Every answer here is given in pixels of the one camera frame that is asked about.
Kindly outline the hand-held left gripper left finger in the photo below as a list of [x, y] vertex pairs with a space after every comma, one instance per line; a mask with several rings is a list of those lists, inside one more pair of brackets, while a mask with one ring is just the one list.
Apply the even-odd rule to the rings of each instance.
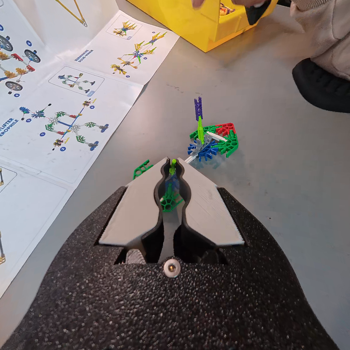
[[164, 179], [161, 169], [167, 161], [162, 159], [127, 185], [99, 244], [142, 249], [142, 236], [160, 223], [160, 207], [155, 199], [155, 189]]

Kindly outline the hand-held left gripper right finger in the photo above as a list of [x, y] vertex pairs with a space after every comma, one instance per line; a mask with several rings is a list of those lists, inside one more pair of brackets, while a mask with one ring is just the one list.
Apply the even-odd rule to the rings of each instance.
[[182, 218], [188, 228], [216, 246], [243, 245], [244, 240], [217, 185], [178, 159], [180, 194], [185, 201]]

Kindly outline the colourful toy rod model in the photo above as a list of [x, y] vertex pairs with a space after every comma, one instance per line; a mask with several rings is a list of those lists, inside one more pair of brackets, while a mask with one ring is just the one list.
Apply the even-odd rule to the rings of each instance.
[[[198, 159], [199, 162], [204, 158], [205, 161], [212, 159], [214, 155], [225, 154], [228, 158], [238, 149], [239, 143], [237, 133], [233, 123], [221, 123], [209, 126], [203, 126], [203, 108], [202, 98], [194, 99], [197, 130], [190, 134], [193, 140], [188, 146], [188, 158], [186, 164]], [[165, 193], [160, 198], [161, 211], [171, 212], [184, 199], [180, 198], [180, 175], [177, 173], [176, 159], [171, 160], [169, 176], [165, 181]]]

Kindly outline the person's right forearm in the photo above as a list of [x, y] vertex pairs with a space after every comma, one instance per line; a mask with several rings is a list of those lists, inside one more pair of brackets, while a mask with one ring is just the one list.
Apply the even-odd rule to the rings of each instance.
[[350, 80], [350, 1], [294, 0], [291, 16], [312, 34], [311, 61], [334, 76]]

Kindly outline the yellow plastic bin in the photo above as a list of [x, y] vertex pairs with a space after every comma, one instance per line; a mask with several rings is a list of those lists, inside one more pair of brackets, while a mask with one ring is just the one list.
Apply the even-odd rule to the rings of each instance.
[[[208, 52], [257, 25], [250, 26], [245, 7], [234, 5], [231, 1], [207, 0], [199, 9], [194, 9], [189, 0], [129, 2], [203, 52]], [[235, 11], [220, 16], [221, 2]]]

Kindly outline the white folded instruction booklet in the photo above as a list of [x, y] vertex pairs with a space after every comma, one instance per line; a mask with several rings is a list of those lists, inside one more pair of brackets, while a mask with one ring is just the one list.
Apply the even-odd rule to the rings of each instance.
[[1, 1], [1, 296], [179, 36], [115, 1]]

